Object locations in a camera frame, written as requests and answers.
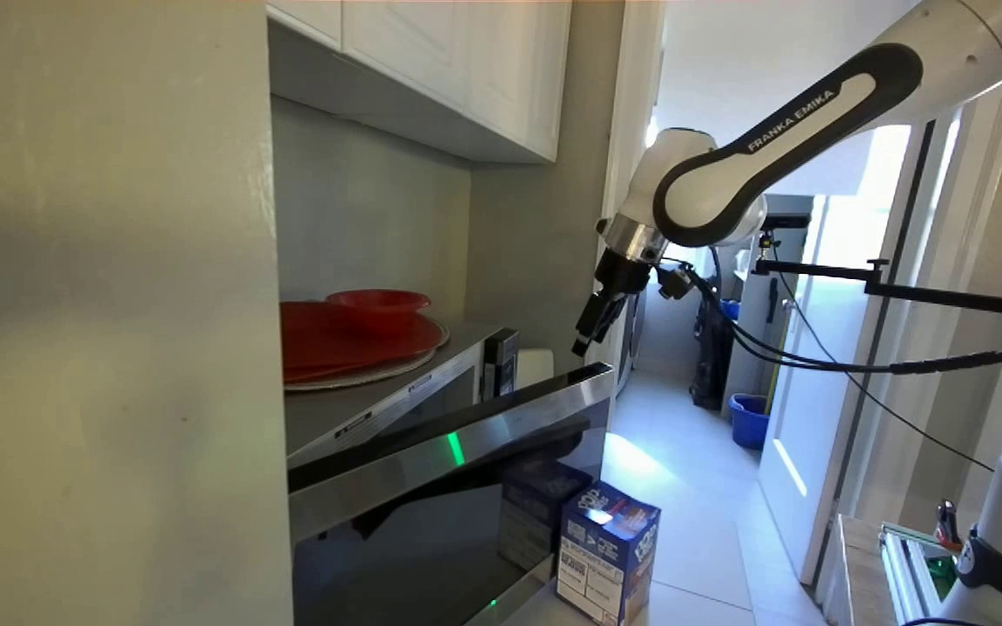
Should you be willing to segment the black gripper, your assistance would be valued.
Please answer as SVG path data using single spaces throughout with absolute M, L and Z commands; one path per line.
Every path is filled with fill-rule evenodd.
M 595 266 L 595 293 L 575 323 L 571 352 L 578 359 L 586 359 L 593 344 L 606 341 L 613 323 L 629 309 L 629 295 L 636 295 L 649 286 L 649 276 L 650 269 L 643 262 L 629 262 L 613 247 L 602 250 Z

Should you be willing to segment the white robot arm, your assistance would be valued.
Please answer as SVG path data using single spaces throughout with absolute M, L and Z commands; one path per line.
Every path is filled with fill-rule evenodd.
M 1002 0 L 922 0 L 880 40 L 722 148 L 668 130 L 642 156 L 628 201 L 602 228 L 606 250 L 578 317 L 595 344 L 658 272 L 668 243 L 710 247 L 748 223 L 756 199 L 834 144 L 890 120 L 925 120 L 1002 83 Z M 983 522 L 955 556 L 938 608 L 955 626 L 1002 626 L 1002 458 Z

